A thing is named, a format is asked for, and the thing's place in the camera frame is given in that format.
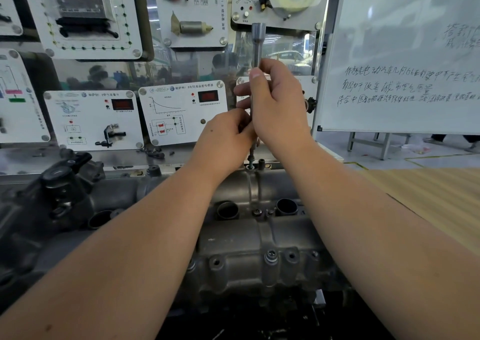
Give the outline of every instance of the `car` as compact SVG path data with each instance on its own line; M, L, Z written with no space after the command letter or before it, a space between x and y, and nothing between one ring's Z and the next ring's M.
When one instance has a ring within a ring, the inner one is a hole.
M291 70L292 74L298 76L308 76L312 74L312 62L313 56L305 58L303 61L300 61L296 64L289 64L288 69Z
M268 58L272 58L274 60L278 60L283 62L286 65L289 64L296 64L300 61L303 61L305 58L303 54L298 51L281 51L275 52L267 55Z

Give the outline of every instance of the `wooden table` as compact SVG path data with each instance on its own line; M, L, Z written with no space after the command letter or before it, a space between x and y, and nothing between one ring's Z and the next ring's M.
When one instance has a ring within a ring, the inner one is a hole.
M480 255L479 168L357 172Z

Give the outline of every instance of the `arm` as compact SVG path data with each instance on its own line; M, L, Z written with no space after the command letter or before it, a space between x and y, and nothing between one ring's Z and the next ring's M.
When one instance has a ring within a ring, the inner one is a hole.
M272 76L270 87L255 69L235 92L251 92L255 131L284 164L365 302L398 339L479 339L478 257L319 148L299 83L277 61L261 66ZM295 123L287 130L285 121Z
M0 318L0 339L154 339L217 186L256 139L241 109L208 122L190 161L44 276Z

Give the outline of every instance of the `forearm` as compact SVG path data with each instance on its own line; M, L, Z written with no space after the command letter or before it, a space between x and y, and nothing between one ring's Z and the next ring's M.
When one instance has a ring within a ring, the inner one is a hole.
M478 338L474 254L313 144L282 161L333 258L396 337Z
M200 170L180 169L18 300L0 318L0 338L154 339L214 190Z

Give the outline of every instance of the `whiteboard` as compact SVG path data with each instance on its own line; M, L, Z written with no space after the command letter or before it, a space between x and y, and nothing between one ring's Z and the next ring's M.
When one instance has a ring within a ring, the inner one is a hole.
M340 0L317 130L480 133L480 0Z

